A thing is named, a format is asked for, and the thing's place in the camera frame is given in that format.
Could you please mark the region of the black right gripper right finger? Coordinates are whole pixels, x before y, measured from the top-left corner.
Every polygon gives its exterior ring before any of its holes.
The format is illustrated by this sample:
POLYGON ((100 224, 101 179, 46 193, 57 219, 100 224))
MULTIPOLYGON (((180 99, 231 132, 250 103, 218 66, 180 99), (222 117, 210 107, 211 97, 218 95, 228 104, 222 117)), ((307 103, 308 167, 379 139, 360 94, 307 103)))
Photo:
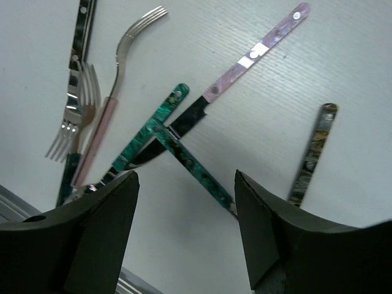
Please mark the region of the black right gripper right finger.
POLYGON ((238 222, 255 293, 390 293, 391 222, 365 228, 315 216, 235 175, 238 222))

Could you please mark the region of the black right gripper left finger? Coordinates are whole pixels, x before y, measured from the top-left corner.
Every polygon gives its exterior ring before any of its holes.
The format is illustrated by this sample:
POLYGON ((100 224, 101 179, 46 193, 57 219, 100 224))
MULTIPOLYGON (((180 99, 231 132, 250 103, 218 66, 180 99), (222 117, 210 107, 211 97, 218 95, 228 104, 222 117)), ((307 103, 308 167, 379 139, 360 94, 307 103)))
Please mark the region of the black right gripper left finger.
POLYGON ((139 187, 129 171, 59 208, 1 224, 1 292, 114 293, 139 187))

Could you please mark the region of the spoon with green handle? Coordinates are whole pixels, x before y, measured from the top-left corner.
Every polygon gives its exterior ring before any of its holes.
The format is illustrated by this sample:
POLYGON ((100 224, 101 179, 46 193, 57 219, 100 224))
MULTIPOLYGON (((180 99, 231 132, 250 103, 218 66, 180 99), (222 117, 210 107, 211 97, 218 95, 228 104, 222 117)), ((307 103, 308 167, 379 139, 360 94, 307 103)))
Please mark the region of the spoon with green handle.
POLYGON ((142 147, 145 147, 147 142, 153 137, 153 127, 151 123, 158 123, 158 127, 162 127, 163 123, 186 98, 189 91, 190 89, 185 83, 178 84, 153 113, 153 115, 147 120, 147 122, 145 122, 134 138, 131 139, 128 145, 121 151, 102 179, 100 179, 97 183, 87 184, 78 188, 75 194, 82 196, 84 194, 95 192, 113 181, 121 172, 126 171, 131 162, 136 158, 136 155, 141 151, 142 147))

